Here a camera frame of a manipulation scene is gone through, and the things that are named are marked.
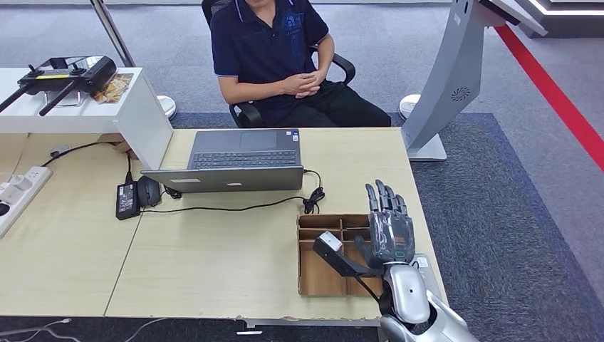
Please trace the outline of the person's right hand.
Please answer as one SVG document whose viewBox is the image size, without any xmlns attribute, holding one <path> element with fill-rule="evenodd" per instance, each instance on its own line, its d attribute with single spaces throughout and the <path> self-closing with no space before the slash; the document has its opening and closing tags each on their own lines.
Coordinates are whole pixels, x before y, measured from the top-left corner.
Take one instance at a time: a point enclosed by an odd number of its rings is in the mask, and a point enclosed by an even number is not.
<svg viewBox="0 0 604 342">
<path fill-rule="evenodd" d="M 294 95 L 297 98 L 302 98 L 313 91 L 315 80 L 314 73 L 300 73 L 289 76 L 280 82 L 279 93 L 281 95 Z"/>
</svg>

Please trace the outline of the person's left hand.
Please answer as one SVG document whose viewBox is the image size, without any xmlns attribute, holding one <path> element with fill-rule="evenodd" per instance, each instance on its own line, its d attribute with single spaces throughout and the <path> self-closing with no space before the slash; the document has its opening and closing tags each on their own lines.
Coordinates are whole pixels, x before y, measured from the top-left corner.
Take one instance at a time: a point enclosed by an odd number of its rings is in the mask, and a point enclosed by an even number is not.
<svg viewBox="0 0 604 342">
<path fill-rule="evenodd" d="M 321 88 L 321 83 L 326 79 L 327 72 L 325 70 L 318 70 L 311 73 L 310 83 L 306 83 L 301 86 L 303 92 L 300 97 L 307 97 L 315 95 Z"/>
</svg>

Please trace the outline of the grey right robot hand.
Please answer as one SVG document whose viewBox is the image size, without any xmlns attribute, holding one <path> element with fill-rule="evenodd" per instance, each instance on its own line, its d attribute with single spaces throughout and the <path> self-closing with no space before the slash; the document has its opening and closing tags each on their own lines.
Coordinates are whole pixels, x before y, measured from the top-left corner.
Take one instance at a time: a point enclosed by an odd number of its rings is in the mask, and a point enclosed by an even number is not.
<svg viewBox="0 0 604 342">
<path fill-rule="evenodd" d="M 415 233 L 412 218 L 401 195 L 376 179 L 366 184 L 370 213 L 370 240 L 355 236 L 355 247 L 371 269 L 384 264 L 410 264 L 415 257 Z"/>
</svg>

